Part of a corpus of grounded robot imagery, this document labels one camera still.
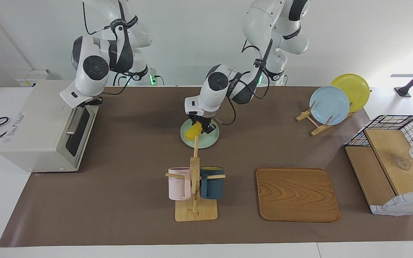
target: label sticker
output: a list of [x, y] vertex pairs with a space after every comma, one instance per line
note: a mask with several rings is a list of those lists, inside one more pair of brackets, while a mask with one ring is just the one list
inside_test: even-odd
[[26, 114], [27, 114], [26, 111], [21, 112], [20, 114], [18, 114], [17, 119], [15, 120], [15, 122], [12, 125], [12, 127], [10, 128], [10, 130], [7, 130], [6, 137], [3, 140], [4, 145], [8, 145], [10, 143], [10, 141], [12, 140], [12, 138], [14, 137], [14, 135], [15, 135], [17, 129], [18, 129], [18, 126], [23, 121]]

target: wooden plate stand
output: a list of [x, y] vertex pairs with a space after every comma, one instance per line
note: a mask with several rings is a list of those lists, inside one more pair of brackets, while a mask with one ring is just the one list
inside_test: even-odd
[[[313, 106], [315, 106], [316, 101], [314, 101], [312, 103], [312, 105], [310, 106], [310, 108], [307, 111], [304, 111], [302, 113], [300, 113], [299, 116], [297, 116], [295, 119], [297, 122], [302, 121], [303, 119], [308, 119], [310, 122], [312, 122], [312, 124], [314, 124], [316, 126], [316, 129], [313, 130], [310, 134], [312, 135], [312, 137], [317, 136], [318, 134], [321, 134], [322, 132], [326, 131], [327, 129], [331, 128], [331, 125], [328, 125], [328, 123], [331, 121], [331, 119], [334, 116], [330, 116], [328, 121], [326, 121], [324, 124], [322, 125], [318, 125], [318, 123], [316, 123], [311, 117], [310, 115], [312, 114], [312, 108]], [[354, 114], [354, 112], [352, 113], [348, 113], [348, 116], [345, 119], [350, 118], [352, 115]]]
[[[194, 221], [212, 220], [218, 218], [218, 205], [216, 200], [204, 199], [200, 197], [200, 158], [198, 157], [199, 137], [195, 137], [194, 156], [190, 158], [191, 171], [191, 191], [192, 198], [185, 201], [176, 201], [175, 220]], [[184, 179], [183, 175], [166, 173], [167, 177]], [[207, 179], [225, 178], [226, 175], [210, 175]]]

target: white wall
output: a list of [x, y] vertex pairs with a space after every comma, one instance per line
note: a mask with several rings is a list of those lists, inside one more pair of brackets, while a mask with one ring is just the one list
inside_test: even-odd
[[[146, 61], [167, 85], [199, 85], [208, 70], [224, 63], [244, 72], [254, 52], [240, 54], [245, 37], [241, 21], [252, 0], [131, 0], [154, 37], [143, 49]], [[34, 68], [56, 78], [74, 79], [73, 41], [85, 33], [80, 0], [0, 0], [0, 86], [16, 69], [28, 69], [13, 41]], [[90, 29], [108, 22], [87, 10]], [[371, 86], [390, 75], [390, 67], [413, 50], [413, 1], [314, 0], [303, 19], [308, 50], [289, 55], [289, 85], [328, 85], [336, 76], [354, 72]]]

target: mug handle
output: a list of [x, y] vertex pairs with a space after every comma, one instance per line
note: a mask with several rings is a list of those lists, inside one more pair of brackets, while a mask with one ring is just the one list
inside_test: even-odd
[[208, 184], [208, 175], [202, 176], [202, 187], [200, 189], [200, 196], [205, 196], [205, 198], [208, 198], [207, 195], [207, 184]]
[[190, 196], [190, 175], [183, 174], [184, 176], [184, 195], [182, 196], [185, 199], [187, 196]]

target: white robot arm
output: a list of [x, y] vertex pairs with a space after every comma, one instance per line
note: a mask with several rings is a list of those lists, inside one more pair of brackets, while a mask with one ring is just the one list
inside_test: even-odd
[[200, 122], [202, 132], [216, 127], [211, 119], [224, 98], [246, 104], [255, 95], [257, 83], [264, 73], [270, 80], [280, 80], [285, 69], [285, 51], [301, 54], [308, 38], [300, 31], [300, 20], [308, 11], [310, 0], [255, 0], [243, 20], [243, 33], [257, 58], [249, 72], [240, 73], [220, 64], [206, 77], [200, 95], [185, 99], [185, 112], [192, 124]]
[[103, 39], [80, 36], [74, 41], [72, 64], [77, 70], [76, 79], [60, 93], [72, 108], [100, 103], [96, 99], [103, 92], [110, 71], [129, 76], [144, 71], [146, 64], [141, 68], [144, 57], [130, 43], [133, 47], [152, 43], [149, 29], [138, 21], [128, 0], [83, 0], [82, 4], [106, 16], [110, 25], [102, 31]]

